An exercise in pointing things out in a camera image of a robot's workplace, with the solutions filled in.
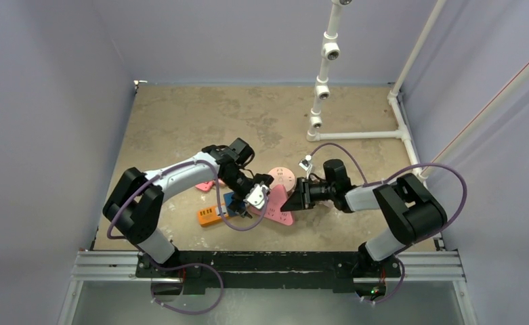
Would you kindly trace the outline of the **pink triangular power strip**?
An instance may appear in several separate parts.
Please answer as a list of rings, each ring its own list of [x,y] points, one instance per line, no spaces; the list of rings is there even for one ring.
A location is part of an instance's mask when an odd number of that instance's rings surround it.
[[[268,195],[268,205],[264,212],[264,218],[286,226],[293,225],[294,217],[292,212],[284,212],[280,209],[287,199],[288,193],[283,185],[273,187]]]

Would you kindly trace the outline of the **blue cube socket adapter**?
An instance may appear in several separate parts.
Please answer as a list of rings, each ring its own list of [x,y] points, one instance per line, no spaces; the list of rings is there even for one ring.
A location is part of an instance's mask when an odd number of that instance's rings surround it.
[[[226,213],[230,216],[244,215],[246,213],[245,202],[236,197],[235,193],[228,192],[223,195]]]

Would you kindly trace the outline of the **pink round power strip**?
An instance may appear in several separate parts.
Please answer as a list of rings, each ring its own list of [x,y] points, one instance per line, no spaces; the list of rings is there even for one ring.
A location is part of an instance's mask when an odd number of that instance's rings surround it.
[[[282,185],[287,192],[292,192],[296,185],[296,176],[292,170],[286,167],[274,167],[268,175],[273,177],[273,182],[270,184],[270,189]]]

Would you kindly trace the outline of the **orange power strip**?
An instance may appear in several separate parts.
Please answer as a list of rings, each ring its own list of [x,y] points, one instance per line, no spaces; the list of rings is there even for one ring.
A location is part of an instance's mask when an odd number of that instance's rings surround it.
[[[223,218],[230,218],[226,210],[226,206],[224,204],[222,204],[220,207],[207,207],[205,209],[199,210],[196,213],[197,222],[199,226],[203,228],[221,223],[223,221]]]

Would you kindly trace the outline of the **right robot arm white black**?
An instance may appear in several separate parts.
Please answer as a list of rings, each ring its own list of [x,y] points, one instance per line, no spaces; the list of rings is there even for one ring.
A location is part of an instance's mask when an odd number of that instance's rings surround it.
[[[412,173],[392,183],[362,187],[352,184],[342,160],[325,161],[323,170],[320,181],[297,178],[293,193],[280,210],[309,210],[320,201],[331,201],[344,213],[381,211],[387,228],[358,248],[356,264],[367,276],[381,270],[388,257],[432,235],[448,221],[442,205]]]

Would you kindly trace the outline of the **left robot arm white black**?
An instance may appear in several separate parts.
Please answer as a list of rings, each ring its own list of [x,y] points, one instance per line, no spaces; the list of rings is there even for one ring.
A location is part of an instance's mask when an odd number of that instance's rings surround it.
[[[254,158],[254,149],[237,138],[229,146],[204,147],[193,157],[162,169],[125,170],[102,209],[110,222],[107,238],[127,240],[148,256],[156,272],[172,276],[181,262],[179,250],[158,228],[163,204],[201,183],[222,181],[233,193],[230,209],[241,213],[252,206],[264,212],[274,178],[247,172]]]

